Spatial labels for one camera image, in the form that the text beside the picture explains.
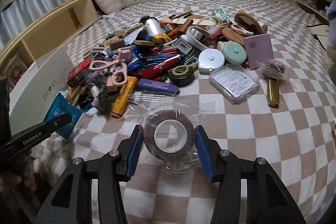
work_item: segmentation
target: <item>metal screw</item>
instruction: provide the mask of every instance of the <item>metal screw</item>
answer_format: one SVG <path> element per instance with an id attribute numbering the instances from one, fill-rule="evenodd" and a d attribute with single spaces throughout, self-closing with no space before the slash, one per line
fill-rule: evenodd
<path id="1" fill-rule="evenodd" d="M 265 160 L 264 158 L 258 158 L 258 159 L 257 159 L 257 162 L 258 162 L 259 164 L 265 164 L 265 163 L 266 163 L 266 160 Z"/>
<path id="2" fill-rule="evenodd" d="M 82 162 L 82 159 L 81 159 L 81 158 L 74 158 L 74 159 L 72 160 L 72 163 L 75 164 L 75 165 L 80 164 L 81 162 Z"/>
<path id="3" fill-rule="evenodd" d="M 223 149 L 220 151 L 220 154 L 224 157 L 227 157 L 230 155 L 230 151 L 229 150 L 226 150 L 226 149 Z"/>
<path id="4" fill-rule="evenodd" d="M 116 157 L 116 156 L 119 155 L 119 151 L 118 151 L 118 150 L 111 150 L 109 154 L 110 154 L 110 156 L 112 156 L 112 157 Z"/>

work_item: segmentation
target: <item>yellow lighter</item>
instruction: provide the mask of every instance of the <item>yellow lighter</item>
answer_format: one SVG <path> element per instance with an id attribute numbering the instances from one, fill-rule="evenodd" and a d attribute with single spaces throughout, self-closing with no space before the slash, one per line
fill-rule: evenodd
<path id="1" fill-rule="evenodd" d="M 127 82 L 121 87 L 119 95 L 115 100 L 115 103 L 111 110 L 111 116 L 115 118 L 120 118 L 125 111 L 127 105 L 127 97 L 134 90 L 138 79 L 136 77 L 127 77 Z"/>
<path id="2" fill-rule="evenodd" d="M 278 78 L 268 77 L 267 79 L 267 101 L 271 107 L 279 107 L 279 82 Z"/>

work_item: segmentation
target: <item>plastic case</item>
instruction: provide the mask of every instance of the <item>plastic case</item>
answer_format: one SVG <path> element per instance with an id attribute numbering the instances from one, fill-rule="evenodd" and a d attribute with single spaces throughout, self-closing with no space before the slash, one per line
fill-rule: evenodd
<path id="1" fill-rule="evenodd" d="M 259 88 L 259 80 L 240 66 L 226 65 L 214 71 L 209 81 L 232 103 L 238 103 Z"/>

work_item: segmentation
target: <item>white paper label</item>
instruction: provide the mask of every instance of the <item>white paper label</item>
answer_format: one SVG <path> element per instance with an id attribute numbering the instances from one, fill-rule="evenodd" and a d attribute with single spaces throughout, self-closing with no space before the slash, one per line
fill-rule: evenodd
<path id="1" fill-rule="evenodd" d="M 243 72 L 230 67 L 216 73 L 213 78 L 235 98 L 240 97 L 255 85 L 255 82 Z"/>

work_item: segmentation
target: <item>blue packet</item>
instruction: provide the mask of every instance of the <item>blue packet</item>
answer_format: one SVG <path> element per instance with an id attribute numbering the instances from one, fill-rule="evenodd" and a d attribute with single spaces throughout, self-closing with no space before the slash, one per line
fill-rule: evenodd
<path id="1" fill-rule="evenodd" d="M 57 129 L 56 133 L 68 140 L 83 111 L 70 104 L 60 93 L 57 94 L 43 121 L 49 121 L 64 113 L 69 113 L 72 121 L 66 126 Z"/>

